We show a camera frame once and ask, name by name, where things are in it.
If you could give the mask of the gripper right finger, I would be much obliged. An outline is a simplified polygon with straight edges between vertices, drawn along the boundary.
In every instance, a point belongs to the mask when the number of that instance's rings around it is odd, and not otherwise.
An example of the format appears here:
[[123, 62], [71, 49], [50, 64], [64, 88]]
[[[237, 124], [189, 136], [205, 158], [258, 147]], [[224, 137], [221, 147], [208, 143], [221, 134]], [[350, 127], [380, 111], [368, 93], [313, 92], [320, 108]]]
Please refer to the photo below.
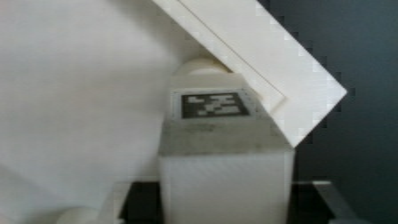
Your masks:
[[288, 224], [372, 224], [357, 216], [331, 181], [292, 184]]

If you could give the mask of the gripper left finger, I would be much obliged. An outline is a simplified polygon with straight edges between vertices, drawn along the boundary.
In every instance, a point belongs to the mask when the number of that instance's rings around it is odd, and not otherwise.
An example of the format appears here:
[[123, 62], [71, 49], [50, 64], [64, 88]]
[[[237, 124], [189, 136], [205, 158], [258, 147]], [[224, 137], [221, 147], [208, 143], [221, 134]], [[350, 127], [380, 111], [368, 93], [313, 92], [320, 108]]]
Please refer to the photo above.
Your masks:
[[123, 224], [164, 224], [160, 184], [135, 182], [119, 213]]

